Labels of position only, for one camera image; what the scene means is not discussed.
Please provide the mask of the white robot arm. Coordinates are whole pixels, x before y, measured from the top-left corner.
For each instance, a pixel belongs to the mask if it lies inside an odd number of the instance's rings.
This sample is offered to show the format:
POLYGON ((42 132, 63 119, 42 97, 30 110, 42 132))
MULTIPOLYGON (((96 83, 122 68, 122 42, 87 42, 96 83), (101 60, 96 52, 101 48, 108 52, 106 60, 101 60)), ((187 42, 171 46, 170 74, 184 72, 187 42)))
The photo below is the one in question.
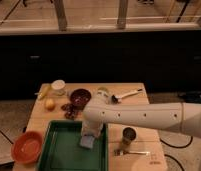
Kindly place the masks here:
POLYGON ((201 138, 201 104, 161 103, 119 105, 110 104, 109 93, 97 90, 83 115, 91 126, 114 123, 165 130, 201 138))

